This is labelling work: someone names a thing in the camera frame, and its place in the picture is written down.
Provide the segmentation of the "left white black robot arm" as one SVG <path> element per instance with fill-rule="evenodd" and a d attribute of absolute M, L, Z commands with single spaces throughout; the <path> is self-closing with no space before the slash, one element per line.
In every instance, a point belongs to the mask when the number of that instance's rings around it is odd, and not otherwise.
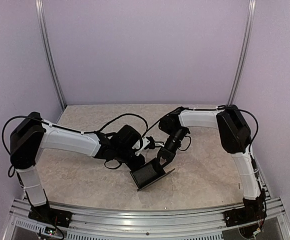
<path fill-rule="evenodd" d="M 22 122 L 11 132 L 9 145 L 4 145 L 14 169 L 8 174 L 17 175 L 30 205 L 35 208 L 35 214 L 46 223 L 54 219 L 55 212 L 49 207 L 35 168 L 41 150 L 79 153 L 106 162 L 116 160 L 132 171 L 145 164 L 141 152 L 148 146 L 149 140 L 129 125 L 118 132 L 102 133 L 101 130 L 79 131 L 60 126 L 42 119 L 35 111 L 28 116 L 14 116 L 8 121 L 15 119 L 22 119 Z"/>

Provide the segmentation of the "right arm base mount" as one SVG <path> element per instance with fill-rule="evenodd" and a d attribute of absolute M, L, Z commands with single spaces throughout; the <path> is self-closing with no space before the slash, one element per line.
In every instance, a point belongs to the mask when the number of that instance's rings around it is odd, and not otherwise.
<path fill-rule="evenodd" d="M 224 212 L 226 227 L 264 220 L 267 217 L 266 201 L 262 196 L 255 200 L 243 198 L 243 207 Z"/>

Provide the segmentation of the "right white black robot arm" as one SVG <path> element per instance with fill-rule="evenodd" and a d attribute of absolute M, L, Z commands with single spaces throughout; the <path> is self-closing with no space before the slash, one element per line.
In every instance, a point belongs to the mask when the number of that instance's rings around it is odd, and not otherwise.
<path fill-rule="evenodd" d="M 245 222 L 251 222 L 259 215 L 266 195 L 261 187 L 259 168 L 253 155 L 252 143 L 255 136 L 251 136 L 251 129 L 243 113 L 254 117 L 253 114 L 239 109 L 236 105 L 217 106 L 213 109 L 181 106 L 160 118 L 158 127 L 173 138 L 176 137 L 176 132 L 184 137 L 191 127 L 219 131 L 221 145 L 232 156 L 243 186 L 245 207 L 241 209 L 240 217 Z"/>

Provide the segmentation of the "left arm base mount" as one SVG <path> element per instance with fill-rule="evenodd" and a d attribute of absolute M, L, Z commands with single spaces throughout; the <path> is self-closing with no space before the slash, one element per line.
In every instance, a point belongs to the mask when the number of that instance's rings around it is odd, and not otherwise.
<path fill-rule="evenodd" d="M 47 201 L 40 206 L 31 206 L 28 218 L 57 227 L 69 228 L 72 212 L 51 208 Z"/>

